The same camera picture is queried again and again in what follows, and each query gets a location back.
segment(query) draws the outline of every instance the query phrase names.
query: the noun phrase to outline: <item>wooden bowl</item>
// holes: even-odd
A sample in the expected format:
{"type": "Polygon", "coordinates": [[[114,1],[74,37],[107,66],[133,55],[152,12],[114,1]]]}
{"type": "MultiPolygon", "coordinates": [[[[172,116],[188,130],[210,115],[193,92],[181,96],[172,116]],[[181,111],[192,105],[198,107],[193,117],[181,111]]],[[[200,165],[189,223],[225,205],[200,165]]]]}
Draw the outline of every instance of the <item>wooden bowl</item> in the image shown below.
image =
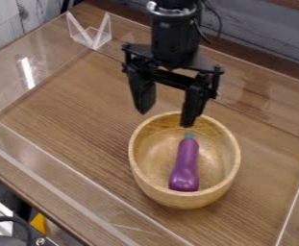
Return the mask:
{"type": "Polygon", "coordinates": [[[212,117],[198,117],[193,128],[181,127],[181,113],[150,118],[137,129],[129,144],[129,158],[137,183],[160,204],[178,209],[208,206],[228,191],[241,166],[236,137],[212,117]],[[200,143],[201,187],[196,192],[169,189],[178,147],[186,133],[200,143]]]}

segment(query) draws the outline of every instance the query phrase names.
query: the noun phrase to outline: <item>wooden table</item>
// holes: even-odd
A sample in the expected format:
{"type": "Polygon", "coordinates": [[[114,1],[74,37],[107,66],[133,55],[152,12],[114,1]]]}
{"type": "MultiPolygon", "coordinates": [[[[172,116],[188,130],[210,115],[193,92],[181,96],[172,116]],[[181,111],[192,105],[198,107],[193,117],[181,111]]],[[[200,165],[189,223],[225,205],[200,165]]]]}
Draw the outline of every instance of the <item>wooden table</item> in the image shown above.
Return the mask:
{"type": "MultiPolygon", "coordinates": [[[[83,25],[93,26],[103,16],[89,3],[81,4],[74,14],[83,25]]],[[[47,28],[59,32],[59,21],[47,28]]],[[[122,38],[123,30],[133,28],[135,38],[149,41],[148,28],[137,24],[117,23],[115,37],[122,38]]],[[[113,54],[119,46],[114,40],[103,51],[111,49],[113,54]]],[[[82,52],[0,113],[0,122],[63,161],[6,134],[6,148],[26,165],[18,168],[0,156],[0,180],[86,244],[127,245],[119,232],[141,245],[185,245],[174,234],[201,246],[277,243],[299,185],[299,80],[209,48],[202,51],[228,71],[222,95],[210,102],[206,114],[233,131],[242,148],[236,184],[204,209],[160,206],[133,179],[127,158],[131,134],[149,117],[181,108],[184,94],[160,86],[154,109],[146,115],[137,113],[118,54],[113,59],[90,50],[82,52]],[[118,199],[127,204],[117,205],[118,199]],[[156,222],[144,219],[138,211],[156,222]],[[101,224],[106,218],[107,228],[101,224]],[[141,224],[149,221],[150,231],[145,232],[141,224]]],[[[299,220],[290,222],[296,224],[286,227],[282,243],[299,245],[299,220]]]]}

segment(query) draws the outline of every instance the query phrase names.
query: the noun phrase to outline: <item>purple eggplant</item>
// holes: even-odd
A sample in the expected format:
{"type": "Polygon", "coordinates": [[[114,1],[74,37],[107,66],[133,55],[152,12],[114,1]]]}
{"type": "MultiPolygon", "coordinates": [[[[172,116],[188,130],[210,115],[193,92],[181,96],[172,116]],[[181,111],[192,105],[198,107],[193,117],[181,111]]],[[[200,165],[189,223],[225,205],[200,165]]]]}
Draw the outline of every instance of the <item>purple eggplant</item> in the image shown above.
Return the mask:
{"type": "Polygon", "coordinates": [[[180,144],[177,165],[170,176],[170,189],[184,192],[198,191],[198,152],[198,142],[193,134],[186,134],[180,144]]]}

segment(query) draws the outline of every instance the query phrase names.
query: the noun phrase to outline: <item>clear plastic holder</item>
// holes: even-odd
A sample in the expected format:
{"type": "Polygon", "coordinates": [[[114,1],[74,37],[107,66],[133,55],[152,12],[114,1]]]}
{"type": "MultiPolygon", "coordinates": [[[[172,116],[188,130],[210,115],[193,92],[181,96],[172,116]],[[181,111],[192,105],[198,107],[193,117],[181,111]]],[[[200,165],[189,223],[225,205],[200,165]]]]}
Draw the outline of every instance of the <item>clear plastic holder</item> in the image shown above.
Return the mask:
{"type": "MultiPolygon", "coordinates": [[[[123,42],[150,42],[150,27],[118,15],[106,13],[103,16],[94,16],[93,26],[102,23],[98,29],[93,27],[83,29],[82,24],[75,20],[75,16],[69,13],[59,16],[45,27],[0,51],[0,112],[61,68],[87,52],[87,48],[122,62],[121,44],[123,42]]],[[[113,238],[118,238],[126,245],[157,245],[157,242],[161,245],[192,245],[125,203],[102,185],[71,169],[66,163],[2,123],[0,157],[55,192],[113,235],[113,238]],[[31,154],[37,157],[35,160],[29,158],[31,154]],[[38,168],[39,164],[53,172],[57,168],[59,171],[63,170],[61,175],[50,177],[49,172],[43,171],[46,168],[38,168]],[[65,187],[66,180],[62,177],[79,179],[90,186],[90,189],[71,193],[73,191],[65,187]],[[91,208],[83,206],[89,192],[101,197],[99,202],[91,204],[91,208]],[[111,210],[119,210],[121,213],[113,215],[111,210]],[[145,244],[141,244],[140,237],[148,238],[149,241],[145,243],[142,240],[145,244]]],[[[299,187],[277,245],[292,245],[289,235],[292,231],[297,230],[298,214],[299,187]]]]}

